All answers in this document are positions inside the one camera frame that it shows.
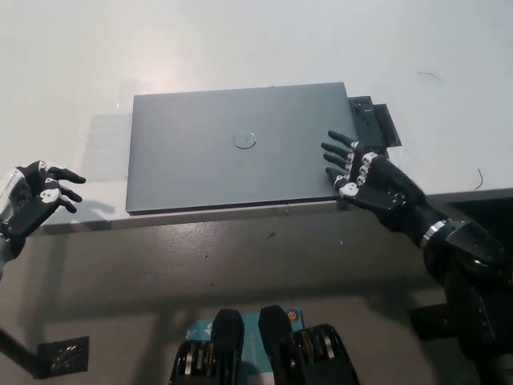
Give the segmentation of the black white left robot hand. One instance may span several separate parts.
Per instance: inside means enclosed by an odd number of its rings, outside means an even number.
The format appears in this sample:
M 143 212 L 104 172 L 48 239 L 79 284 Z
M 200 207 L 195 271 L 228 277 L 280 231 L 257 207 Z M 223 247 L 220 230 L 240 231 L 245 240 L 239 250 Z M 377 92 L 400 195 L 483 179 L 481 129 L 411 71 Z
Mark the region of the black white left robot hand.
M 1 177 L 1 263 L 15 259 L 26 239 L 63 207 L 75 213 L 82 197 L 62 182 L 84 184 L 86 178 L 58 165 L 36 160 Z

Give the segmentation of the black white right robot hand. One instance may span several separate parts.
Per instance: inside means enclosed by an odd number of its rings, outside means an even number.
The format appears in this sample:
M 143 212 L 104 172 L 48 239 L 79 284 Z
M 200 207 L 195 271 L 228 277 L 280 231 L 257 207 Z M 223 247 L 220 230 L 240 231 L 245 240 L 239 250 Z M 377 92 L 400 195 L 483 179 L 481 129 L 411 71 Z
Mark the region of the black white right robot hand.
M 432 226 L 447 222 L 424 192 L 376 147 L 335 131 L 328 131 L 328 136 L 339 144 L 321 144 L 324 159 L 332 164 L 325 171 L 342 200 L 369 210 L 388 230 L 404 233 L 417 246 Z

